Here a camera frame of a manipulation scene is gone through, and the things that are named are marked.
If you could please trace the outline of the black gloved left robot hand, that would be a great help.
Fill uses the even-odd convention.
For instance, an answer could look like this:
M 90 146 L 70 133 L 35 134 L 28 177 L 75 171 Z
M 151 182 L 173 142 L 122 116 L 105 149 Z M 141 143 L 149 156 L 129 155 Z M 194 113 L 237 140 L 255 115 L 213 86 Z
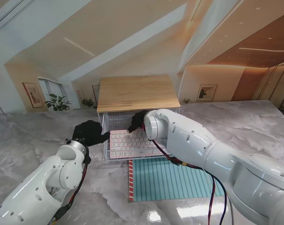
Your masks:
M 104 143 L 110 138 L 110 132 L 102 133 L 102 126 L 99 122 L 88 120 L 75 126 L 72 140 L 78 141 L 90 147 Z

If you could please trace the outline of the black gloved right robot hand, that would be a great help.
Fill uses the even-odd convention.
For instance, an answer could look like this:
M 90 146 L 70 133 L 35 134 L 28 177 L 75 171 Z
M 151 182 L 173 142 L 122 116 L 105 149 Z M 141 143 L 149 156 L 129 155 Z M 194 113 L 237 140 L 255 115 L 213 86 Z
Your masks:
M 138 128 L 143 128 L 144 124 L 144 116 L 148 113 L 148 110 L 143 110 L 136 113 L 131 120 L 131 124 L 128 128 L 128 132 L 132 133 L 133 131 L 137 130 Z

